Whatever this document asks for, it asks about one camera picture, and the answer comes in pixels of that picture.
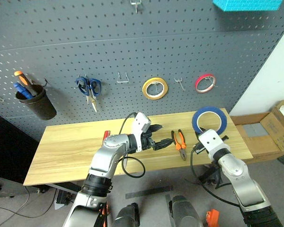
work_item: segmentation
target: gray floor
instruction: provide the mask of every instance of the gray floor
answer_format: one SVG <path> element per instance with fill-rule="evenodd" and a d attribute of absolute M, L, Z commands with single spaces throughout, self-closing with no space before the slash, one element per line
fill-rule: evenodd
<path fill-rule="evenodd" d="M 250 164 L 251 176 L 262 186 L 266 195 L 281 222 L 284 225 L 284 165 L 277 160 Z M 194 181 L 188 167 L 168 170 L 146 172 L 142 179 L 133 179 L 128 176 L 116 176 L 113 179 L 114 188 L 109 195 L 111 217 L 115 217 L 118 211 L 125 205 L 137 202 L 140 207 L 141 227 L 171 227 L 167 198 L 182 194 L 193 204 L 202 219 L 211 209 L 220 211 L 221 227 L 245 227 L 240 211 L 236 207 L 218 201 L 205 192 L 201 186 L 187 182 Z M 125 195 L 158 187 L 171 186 L 172 191 L 153 195 L 125 199 Z M 215 193 L 223 198 L 235 201 L 233 192 L 229 186 L 225 186 Z M 45 194 L 33 193 L 28 204 L 21 211 L 25 215 L 39 215 L 46 210 L 51 203 L 54 189 Z M 18 195 L 14 198 L 0 198 L 0 206 L 17 210 L 26 200 L 26 195 Z M 44 216 L 27 219 L 14 216 L 2 227 L 61 227 L 71 205 L 54 210 L 53 206 Z M 0 223 L 10 216 L 8 211 L 0 210 Z"/>

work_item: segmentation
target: tape roll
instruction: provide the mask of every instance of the tape roll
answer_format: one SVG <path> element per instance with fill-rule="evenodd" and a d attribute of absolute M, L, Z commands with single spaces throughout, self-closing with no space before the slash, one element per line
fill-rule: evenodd
<path fill-rule="evenodd" d="M 147 88 L 151 85 L 151 84 L 154 84 L 154 83 L 159 83 L 163 86 L 163 89 L 162 91 L 157 94 L 157 95 L 150 95 L 147 93 Z M 143 84 L 143 87 L 142 87 L 142 92 L 144 94 L 144 96 L 147 98 L 147 99 L 151 99 L 151 100 L 157 100 L 157 99 L 160 99 L 162 98 L 163 96 L 166 95 L 167 91 L 168 91 L 168 86 L 167 86 L 167 83 L 165 80 L 163 80 L 162 78 L 160 77 L 154 77 L 154 78 L 151 78 L 149 80 L 147 80 L 144 84 Z"/>
<path fill-rule="evenodd" d="M 220 110 L 219 108 L 214 107 L 214 106 L 205 106 L 205 107 L 199 109 L 194 114 L 193 119 L 192 119 L 193 129 L 199 134 L 203 132 L 201 130 L 200 126 L 199 126 L 199 119 L 205 113 L 213 113 L 213 114 L 215 114 L 219 117 L 220 126 L 219 126 L 219 129 L 216 132 L 217 132 L 218 135 L 222 134 L 224 132 L 224 130 L 226 129 L 226 126 L 227 126 L 227 118 L 226 118 L 226 115 L 223 113 L 222 110 Z"/>
<path fill-rule="evenodd" d="M 205 89 L 203 89 L 203 90 L 199 90 L 199 89 L 198 89 L 198 84 L 201 82 L 201 80 L 203 80 L 203 79 L 208 79 L 208 78 L 211 78 L 211 79 L 212 79 L 212 84 L 211 84 L 209 87 L 207 87 L 207 88 L 205 88 Z M 204 74 L 204 75 L 200 76 L 200 77 L 195 81 L 195 90 L 196 90 L 198 93 L 206 93 L 206 92 L 210 91 L 211 89 L 213 89 L 213 87 L 214 87 L 215 85 L 216 85 L 216 77 L 215 77 L 213 74 L 208 73 L 208 74 Z"/>

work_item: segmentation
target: yellow tape roll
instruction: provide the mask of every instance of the yellow tape roll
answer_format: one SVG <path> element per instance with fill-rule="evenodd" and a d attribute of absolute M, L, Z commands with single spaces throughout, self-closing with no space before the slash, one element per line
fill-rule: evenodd
<path fill-rule="evenodd" d="M 159 84 L 161 84 L 163 86 L 163 90 L 159 94 L 157 94 L 155 96 L 150 95 L 150 94 L 147 93 L 147 88 L 149 87 L 149 85 L 154 84 L 154 83 L 159 83 Z M 144 96 L 146 98 L 151 99 L 151 100 L 157 100 L 157 99 L 160 99 L 163 96 L 165 96 L 167 91 L 168 91 L 168 89 L 169 89 L 169 87 L 167 86 L 167 83 L 165 82 L 165 80 L 163 80 L 160 77 L 154 77 L 154 78 L 151 78 L 151 79 L 147 80 L 143 84 L 142 92 L 143 92 L 143 94 L 144 94 Z"/>

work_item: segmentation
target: pliers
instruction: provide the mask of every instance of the pliers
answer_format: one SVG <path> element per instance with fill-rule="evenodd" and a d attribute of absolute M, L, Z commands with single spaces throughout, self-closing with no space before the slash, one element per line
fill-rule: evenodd
<path fill-rule="evenodd" d="M 175 137 L 175 132 L 171 131 L 171 137 L 174 140 L 174 144 L 176 145 L 176 150 L 178 150 L 180 152 L 180 156 L 183 160 L 186 160 L 186 144 L 185 144 L 185 139 L 183 136 L 183 133 L 181 131 L 181 129 L 178 130 L 179 135 L 181 137 L 181 144 L 178 143 L 177 138 Z"/>

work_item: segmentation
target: blue scissors handle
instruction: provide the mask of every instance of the blue scissors handle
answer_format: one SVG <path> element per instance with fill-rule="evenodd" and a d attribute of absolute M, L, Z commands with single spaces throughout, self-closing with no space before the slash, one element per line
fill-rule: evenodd
<path fill-rule="evenodd" d="M 99 91 L 99 92 L 95 92 L 95 88 L 98 87 L 98 86 L 100 87 L 100 91 Z M 98 96 L 98 95 L 100 95 L 101 89 L 102 89 L 100 80 L 97 80 L 97 79 L 89 79 L 89 88 L 91 89 L 91 91 L 93 92 L 93 94 L 94 94 L 95 97 Z"/>
<path fill-rule="evenodd" d="M 89 96 L 89 83 L 86 78 L 78 77 L 75 83 L 77 83 L 80 92 L 82 92 L 86 96 Z"/>

